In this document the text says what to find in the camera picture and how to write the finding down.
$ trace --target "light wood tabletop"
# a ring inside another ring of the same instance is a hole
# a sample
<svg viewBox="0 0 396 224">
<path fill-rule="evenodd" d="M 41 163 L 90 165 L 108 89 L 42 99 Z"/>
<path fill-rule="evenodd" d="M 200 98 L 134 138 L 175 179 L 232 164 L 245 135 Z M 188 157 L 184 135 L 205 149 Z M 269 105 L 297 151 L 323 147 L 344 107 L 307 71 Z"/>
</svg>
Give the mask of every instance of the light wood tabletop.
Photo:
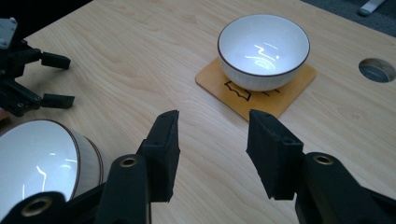
<svg viewBox="0 0 396 224">
<path fill-rule="evenodd" d="M 358 66 L 367 58 L 396 66 L 396 38 L 298 0 L 94 0 L 26 38 L 70 58 L 70 69 L 32 63 L 17 78 L 40 95 L 75 95 L 73 107 L 12 117 L 0 132 L 53 119 L 111 163 L 135 153 L 157 116 L 176 109 L 174 196 L 152 205 L 153 223 L 298 223 L 294 202 L 265 193 L 246 153 L 248 122 L 195 82 L 218 57 L 224 26 L 256 13 L 295 21 L 311 43 L 306 63 L 317 75 L 280 121 L 305 153 L 333 155 L 361 185 L 395 199 L 396 81 L 373 82 Z"/>
</svg>

